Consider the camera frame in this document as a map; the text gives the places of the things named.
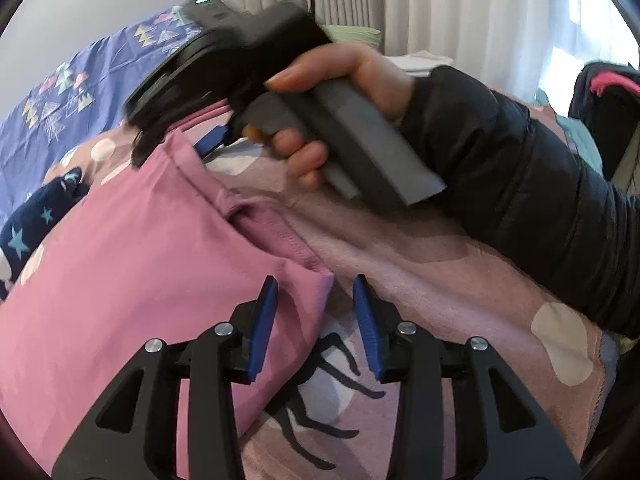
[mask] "blue pillow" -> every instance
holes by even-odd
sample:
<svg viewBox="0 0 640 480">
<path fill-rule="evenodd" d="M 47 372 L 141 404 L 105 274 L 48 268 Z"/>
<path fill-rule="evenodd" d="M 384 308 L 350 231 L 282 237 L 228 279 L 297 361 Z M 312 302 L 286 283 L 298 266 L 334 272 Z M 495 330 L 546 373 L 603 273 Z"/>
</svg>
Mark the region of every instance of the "blue pillow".
<svg viewBox="0 0 640 480">
<path fill-rule="evenodd" d="M 81 179 L 80 168 L 57 176 L 9 216 L 0 232 L 0 299 L 6 299 L 45 236 L 88 193 L 89 188 Z"/>
</svg>

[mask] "human hand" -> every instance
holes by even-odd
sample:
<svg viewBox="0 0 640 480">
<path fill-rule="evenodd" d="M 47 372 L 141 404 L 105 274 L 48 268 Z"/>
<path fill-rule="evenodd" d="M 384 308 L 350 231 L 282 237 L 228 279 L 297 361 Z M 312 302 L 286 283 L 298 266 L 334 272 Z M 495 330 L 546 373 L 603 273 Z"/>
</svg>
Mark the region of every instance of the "human hand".
<svg viewBox="0 0 640 480">
<path fill-rule="evenodd" d="M 288 68 L 269 79 L 265 86 L 272 92 L 303 92 L 319 82 L 347 76 L 391 122 L 402 119 L 414 91 L 414 80 L 362 43 L 331 43 L 299 56 Z M 249 140 L 264 140 L 253 126 L 244 129 Z M 297 130 L 282 130 L 271 137 L 278 155 L 286 157 L 290 174 L 300 183 L 315 189 L 322 184 L 318 169 L 327 161 L 329 150 L 324 142 L 306 144 Z"/>
</svg>

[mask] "teal star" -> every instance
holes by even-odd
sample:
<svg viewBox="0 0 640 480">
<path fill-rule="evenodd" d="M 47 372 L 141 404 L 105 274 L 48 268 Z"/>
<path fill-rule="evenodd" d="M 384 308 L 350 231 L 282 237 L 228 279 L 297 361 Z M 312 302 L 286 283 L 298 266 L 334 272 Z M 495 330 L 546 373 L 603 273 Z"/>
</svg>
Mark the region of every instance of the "teal star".
<svg viewBox="0 0 640 480">
<path fill-rule="evenodd" d="M 40 218 L 44 220 L 45 224 L 49 225 L 49 222 L 53 221 L 53 216 L 51 215 L 51 209 L 47 209 L 46 207 L 44 207 L 42 209 L 42 214 L 40 215 Z"/>
<path fill-rule="evenodd" d="M 18 259 L 21 260 L 22 253 L 28 253 L 31 249 L 22 241 L 22 229 L 16 233 L 14 226 L 11 226 L 11 236 L 11 241 L 7 245 L 15 250 L 15 253 L 18 254 Z"/>
</svg>

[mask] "black line print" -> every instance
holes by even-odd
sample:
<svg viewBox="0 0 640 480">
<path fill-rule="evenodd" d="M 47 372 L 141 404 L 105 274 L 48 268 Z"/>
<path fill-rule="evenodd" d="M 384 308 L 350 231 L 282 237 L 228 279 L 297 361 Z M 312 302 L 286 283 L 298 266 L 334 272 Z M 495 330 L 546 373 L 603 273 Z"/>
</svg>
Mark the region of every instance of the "black line print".
<svg viewBox="0 0 640 480">
<path fill-rule="evenodd" d="M 289 413 L 287 412 L 287 408 L 291 410 L 293 416 L 296 419 L 296 422 L 303 426 L 304 428 L 310 428 L 312 430 L 321 431 L 324 434 L 335 438 L 353 438 L 357 436 L 360 431 L 359 430 L 341 430 L 340 428 L 336 428 L 335 426 L 331 426 L 330 424 L 325 424 L 324 422 L 319 422 L 317 420 L 311 419 L 306 412 L 305 401 L 300 395 L 300 391 L 298 387 L 301 384 L 306 383 L 316 370 L 320 368 L 324 370 L 326 373 L 331 375 L 334 379 L 336 379 L 340 384 L 354 390 L 356 392 L 360 392 L 361 394 L 369 397 L 370 399 L 381 399 L 385 396 L 384 392 L 376 392 L 374 390 L 369 390 L 367 387 L 362 384 L 354 381 L 349 376 L 342 373 L 338 368 L 329 363 L 324 357 L 322 357 L 322 352 L 328 350 L 329 348 L 337 348 L 347 359 L 349 363 L 349 368 L 354 375 L 359 376 L 360 370 L 358 368 L 358 364 L 356 362 L 355 357 L 351 353 L 351 351 L 347 348 L 347 345 L 342 341 L 340 336 L 331 332 L 330 334 L 318 339 L 315 346 L 313 347 L 309 358 L 305 361 L 300 368 L 299 371 L 280 389 L 280 391 L 271 399 L 271 402 L 267 404 L 264 411 L 271 415 L 274 420 L 280 425 L 282 428 L 282 434 L 287 439 L 291 447 L 301 456 L 309 460 L 316 468 L 322 470 L 331 470 L 335 468 L 335 464 L 331 462 L 327 462 L 326 460 L 321 459 L 308 452 L 302 444 L 296 438 L 296 435 L 293 431 L 293 426 L 289 419 Z"/>
</svg>

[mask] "puffer jacket sleeve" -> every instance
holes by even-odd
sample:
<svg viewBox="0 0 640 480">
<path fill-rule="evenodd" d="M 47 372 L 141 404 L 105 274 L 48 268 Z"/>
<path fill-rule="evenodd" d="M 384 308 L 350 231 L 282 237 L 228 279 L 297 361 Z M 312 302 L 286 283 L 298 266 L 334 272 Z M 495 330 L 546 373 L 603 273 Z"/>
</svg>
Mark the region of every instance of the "puffer jacket sleeve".
<svg viewBox="0 0 640 480">
<path fill-rule="evenodd" d="M 470 236 L 601 327 L 640 336 L 636 197 L 526 107 L 448 66 L 416 80 L 401 131 L 446 182 L 438 202 Z"/>
</svg>

